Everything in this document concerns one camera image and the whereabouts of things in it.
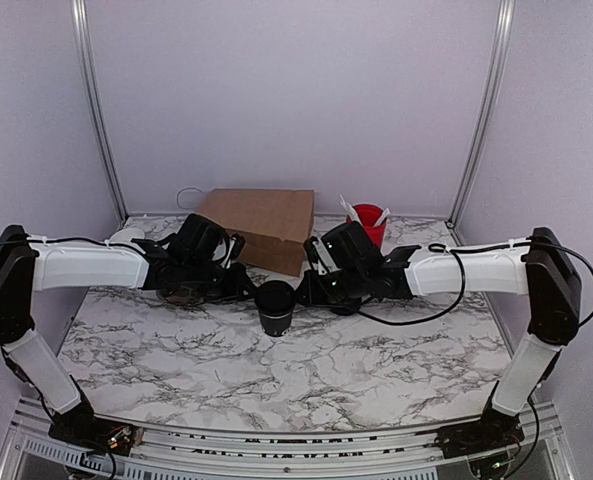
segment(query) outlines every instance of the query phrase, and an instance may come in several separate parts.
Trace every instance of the aluminum frame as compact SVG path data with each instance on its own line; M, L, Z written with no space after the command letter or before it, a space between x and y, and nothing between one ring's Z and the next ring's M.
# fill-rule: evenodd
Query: aluminum frame
M114 165L114 157L109 144L109 136L103 118L101 108L100 94L96 82L96 71L94 69L94 57L92 55L92 44L87 26L87 8L85 0L72 0L72 15L74 20L74 30L76 33L76 44L78 46L78 57L81 64L83 81L87 100L91 110L94 133L98 143L103 170L109 186L109 192L114 204L114 209L118 215L121 225L125 223L129 216L125 198L118 180L118 173Z
M492 48L487 83L485 85L483 102L480 107L478 123L476 125L476 130L474 131L472 145L469 149L463 178L458 187L454 206L452 207L449 219L447 220L447 224L451 228L456 228L463 216L467 200L469 199L474 184L476 172L478 171L483 156L487 131L494 112L494 107L498 101L498 93L500 91L503 72L505 70L505 61L509 49L509 38L514 19L514 4L515 0L500 1L496 34L494 36L494 46Z
M540 440L558 445L562 428L554 406L551 403L540 404L537 411ZM382 480L400 477L402 480L407 476L409 479L420 479L421 475L430 475L438 466L462 463L504 450L449 460L443 458L441 450L433 446L436 430L474 418L333 433L240 432L130 422L143 428L143 442L133 448L129 457L116 457L116 478ZM531 409L521 414L521 422L526 435L525 447L533 442L536 430ZM81 467L81 455L85 449L50 438L47 435L49 425L49 418L40 402L20 399L0 457L0 480L16 480L24 454L92 473L109 474L109 461L104 457L91 455ZM558 463L554 470L557 479L573 478L565 473L564 463Z

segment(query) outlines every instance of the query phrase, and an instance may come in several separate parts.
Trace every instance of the metal base frame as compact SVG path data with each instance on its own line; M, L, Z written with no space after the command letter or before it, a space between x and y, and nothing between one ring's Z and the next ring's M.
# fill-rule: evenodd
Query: metal base frame
M558 452L562 453L562 429L554 406L551 403L541 404L537 411L541 440L558 446ZM460 419L458 422L474 419ZM431 475L435 475L438 466L481 459L505 450L449 460L443 458L441 450L433 443L436 432L456 421L326 433L240 432L129 423L142 429L142 442L134 446L129 457L116 456L117 479L332 480L351 477L355 480L381 480L400 477L401 480L434 480ZM521 424L526 434L525 448L533 442L535 434L531 410L521 414ZM40 402L21 398L0 457L0 480L16 479L24 454L109 475L111 464L106 457L91 455L87 458L83 456L86 452L84 448L50 438L49 425ZM563 455L552 454L555 463L557 456L563 460ZM557 478L573 478L565 473L564 462L557 465Z

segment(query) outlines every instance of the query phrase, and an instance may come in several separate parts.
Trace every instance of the black cable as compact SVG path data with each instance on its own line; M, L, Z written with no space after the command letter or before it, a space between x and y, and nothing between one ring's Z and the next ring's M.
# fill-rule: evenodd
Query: black cable
M492 252L495 250L504 250L507 248L515 248L515 247L531 247L531 246L536 246L536 247L540 247L540 248L552 248L554 250L559 250L561 252L564 252L568 255L571 255L572 257L580 260L585 267L587 268L587 270L589 271L592 279L593 279L593 266L592 264L589 262L589 260L587 260L585 257L583 257L580 253L576 252L575 250L572 250L571 248L567 248L564 247L562 245L555 245L552 243L544 243L544 242L540 242L538 241L540 238L542 237L528 237L528 241L526 242L518 242L518 243L514 243L514 244L509 244L509 243L500 243L497 245L490 245L487 247L482 247L482 248L459 248L459 249L455 249L454 251L459 254L459 255L466 255L466 254L472 254L472 253L484 253L484 252ZM593 308L592 311L579 323L578 327L582 327L583 325L586 325L587 322L589 322L591 319L593 318Z
M26 240L26 242L34 243L34 244L43 243L43 244L47 244L47 245L51 245L54 243L84 242L84 243L91 243L92 245L96 245L98 247L122 247L122 248L126 248L128 250L131 250L131 251L137 253L138 255L143 257L145 260L147 260L147 262L149 262L149 258L143 251L141 251L138 247L136 247L134 245L130 245L128 243L113 243L113 242L105 243L105 242L99 242L98 240L93 240L93 239L87 238L87 237L47 238L45 240L42 240L39 238L32 238L32 239Z
M440 243L432 243L431 245L429 245L428 249L430 252L448 252L456 259L456 263L458 263L458 268L460 269L460 291L458 292L456 300L454 300L454 302L449 307L445 308L444 310L438 313L435 313L434 315L430 315L429 317L418 318L416 320L410 320L409 322L390 322L389 320L385 320L374 315L370 315L369 313L365 313L360 309L356 313L365 318L369 318L370 320L374 320L375 322L382 323L383 325L389 325L392 327L404 327L408 325L418 325L420 323L431 322L432 320L436 320L437 318L443 317L452 310L454 310L463 300L463 297L465 296L465 289L467 286L465 266L463 265L463 261L460 259L457 252L455 252L453 249L448 250L446 245Z
M534 437L534 443L532 443L532 446L529 449L529 452L527 452L527 455L525 455L525 457L516 466L516 468L514 470L512 470L511 472L509 472L507 475L505 475L505 479L513 477L516 474L516 472L518 472L518 470L520 470L523 467L523 465L525 465L527 463L527 460L530 459L530 457L534 453L534 450L536 450L536 445L538 445L538 437L540 436L540 419L538 418L538 413L536 412L536 407L534 406L534 402L532 401L531 398L527 399L527 403L529 403L529 406L531 407L532 412L534 413L534 419L536 421L536 436Z
M56 421L56 419L54 418L54 415L52 415L51 412L49 411L49 409L47 408L47 404L45 403L45 397L43 397L42 393L38 392L38 398L40 398L40 404L43 406L43 410L45 410L45 413L47 414L49 419L52 421L52 423L54 423Z
M117 471L116 457L114 457L114 454L110 451L109 447L105 447L105 446L101 445L100 443L94 442L92 440L81 440L81 443L85 443L85 444L95 447L95 449L92 450L92 453L96 453L96 451L98 450L98 451L105 453L107 456L109 456L109 459L112 462L112 473L109 475L109 477L107 477L107 480L114 480L114 478L116 477L116 471Z
M547 248L553 248L554 250L560 250L561 252L565 252L568 255L571 255L572 257L577 258L578 260L580 260L583 264L585 264L585 267L587 267L587 270L589 270L590 275L592 276L593 279L593 266L591 263L589 263L589 260L587 260L585 257L583 257L580 253L572 250L571 248L567 248L567 247L563 247L562 245L551 245L549 243L540 243L538 241L534 242L532 241L532 245L536 245L538 247L547 247ZM586 325L587 322L589 322L591 319L593 318L593 309L592 311L589 313L589 315L587 315L578 325L578 327L582 327L583 325Z

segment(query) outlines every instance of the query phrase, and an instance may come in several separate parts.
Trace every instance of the white marble surface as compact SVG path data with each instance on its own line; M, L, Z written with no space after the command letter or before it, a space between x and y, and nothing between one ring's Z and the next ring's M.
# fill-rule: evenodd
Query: white marble surface
M162 238L183 217L130 219ZM339 217L317 217L325 232ZM449 242L442 222L393 219L383 251ZM272 277L253 269L259 283ZM404 321L452 295L365 310ZM483 299L467 295L428 324L388 327L324 310L294 314L287 336L262 331L253 302L173 307L153 292L91 290L60 353L99 413L228 430L376 429L480 413L509 361Z

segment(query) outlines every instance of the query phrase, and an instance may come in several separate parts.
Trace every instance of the black cup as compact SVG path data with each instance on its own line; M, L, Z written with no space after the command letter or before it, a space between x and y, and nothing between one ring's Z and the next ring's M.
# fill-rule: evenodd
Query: black cup
M270 337L281 337L292 324L296 293L281 280L263 283L256 290L256 308L263 330Z

